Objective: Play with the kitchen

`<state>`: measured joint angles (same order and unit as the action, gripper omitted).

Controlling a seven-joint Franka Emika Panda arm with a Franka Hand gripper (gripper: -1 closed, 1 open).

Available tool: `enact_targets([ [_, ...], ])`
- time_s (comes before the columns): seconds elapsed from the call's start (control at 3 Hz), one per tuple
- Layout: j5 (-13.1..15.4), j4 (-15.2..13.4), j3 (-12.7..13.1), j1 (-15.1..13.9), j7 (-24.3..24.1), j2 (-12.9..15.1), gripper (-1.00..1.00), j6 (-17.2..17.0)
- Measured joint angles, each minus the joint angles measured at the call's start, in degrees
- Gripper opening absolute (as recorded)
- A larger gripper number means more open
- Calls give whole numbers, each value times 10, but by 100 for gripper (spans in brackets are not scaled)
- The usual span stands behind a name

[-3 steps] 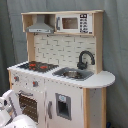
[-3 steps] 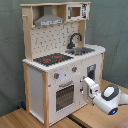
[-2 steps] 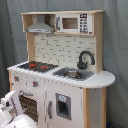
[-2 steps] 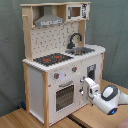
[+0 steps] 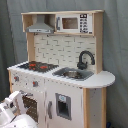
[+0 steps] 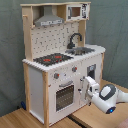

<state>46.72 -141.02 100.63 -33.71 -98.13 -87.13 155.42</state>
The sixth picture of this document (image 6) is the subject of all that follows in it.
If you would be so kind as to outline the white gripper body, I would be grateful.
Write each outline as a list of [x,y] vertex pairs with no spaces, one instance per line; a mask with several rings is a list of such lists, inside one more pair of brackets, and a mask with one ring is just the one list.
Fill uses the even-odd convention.
[[100,85],[90,76],[86,77],[83,81],[81,99],[82,100],[91,100],[95,93],[98,93],[100,90]]

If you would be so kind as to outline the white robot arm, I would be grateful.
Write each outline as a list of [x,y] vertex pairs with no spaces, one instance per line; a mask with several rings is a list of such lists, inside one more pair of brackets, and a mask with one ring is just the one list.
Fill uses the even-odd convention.
[[118,89],[113,84],[106,84],[103,88],[90,76],[84,79],[81,99],[93,103],[105,114],[116,109],[118,103],[128,103],[128,93]]

